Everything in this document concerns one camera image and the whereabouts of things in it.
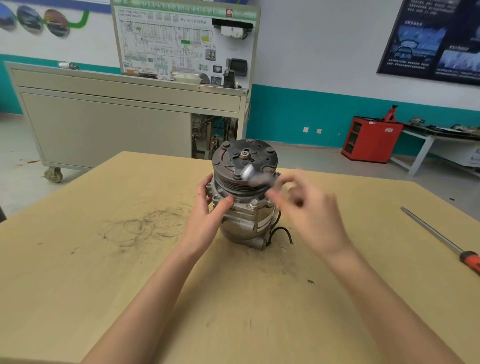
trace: green label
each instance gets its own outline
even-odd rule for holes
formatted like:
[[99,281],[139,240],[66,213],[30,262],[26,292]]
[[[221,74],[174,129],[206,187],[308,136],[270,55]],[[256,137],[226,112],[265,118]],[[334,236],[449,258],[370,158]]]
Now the green label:
[[181,14],[211,16],[214,18],[257,20],[257,13],[252,10],[226,9],[216,6],[178,4],[174,2],[159,2],[151,0],[113,0],[114,6],[157,10],[159,12],[177,12]]

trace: caster wheel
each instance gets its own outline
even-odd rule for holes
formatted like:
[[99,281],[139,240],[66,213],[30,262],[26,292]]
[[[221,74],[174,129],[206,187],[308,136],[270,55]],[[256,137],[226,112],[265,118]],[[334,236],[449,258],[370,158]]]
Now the caster wheel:
[[52,183],[60,183],[63,180],[63,174],[60,172],[60,167],[49,167],[44,173],[43,177]]

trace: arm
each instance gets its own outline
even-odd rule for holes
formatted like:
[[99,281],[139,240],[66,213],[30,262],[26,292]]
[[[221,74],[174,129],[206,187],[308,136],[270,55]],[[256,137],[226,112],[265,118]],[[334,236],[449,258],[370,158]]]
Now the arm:
[[[287,182],[296,184],[289,197],[280,191]],[[276,188],[267,195],[347,290],[389,363],[462,363],[355,249],[345,231],[335,195],[318,190],[301,172],[281,176]],[[293,203],[299,198],[303,200],[302,207]]]
[[205,186],[207,176],[197,186],[187,228],[170,255],[121,313],[82,364],[147,363],[157,347],[173,306],[195,263],[212,243],[224,213],[233,198],[223,199],[209,214]]

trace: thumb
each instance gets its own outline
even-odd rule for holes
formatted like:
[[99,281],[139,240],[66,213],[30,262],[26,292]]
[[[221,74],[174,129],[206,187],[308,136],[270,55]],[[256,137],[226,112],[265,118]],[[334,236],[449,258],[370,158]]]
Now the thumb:
[[288,201],[279,190],[272,188],[266,192],[266,195],[282,212],[289,213],[289,211],[296,209],[296,206]]
[[223,215],[233,205],[233,196],[225,197],[210,213],[210,219],[215,221],[218,225],[222,222]]

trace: teal wall stripe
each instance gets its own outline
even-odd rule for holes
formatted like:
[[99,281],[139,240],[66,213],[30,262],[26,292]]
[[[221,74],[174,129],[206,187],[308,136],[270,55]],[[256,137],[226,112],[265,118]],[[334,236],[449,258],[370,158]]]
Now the teal wall stripe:
[[[58,62],[0,54],[0,112],[21,114],[22,109],[3,64],[5,61],[53,67],[57,67]],[[120,74],[117,67],[78,65],[86,71]],[[401,121],[420,116],[427,124],[442,127],[457,123],[480,126],[480,111],[253,85],[247,136],[289,144],[339,148],[343,146],[353,116],[380,118],[394,103],[399,105],[397,118]],[[309,127],[308,133],[303,133],[305,126]],[[322,133],[317,134],[317,129],[322,129]],[[402,134],[394,153],[416,155],[422,144],[422,140]]]

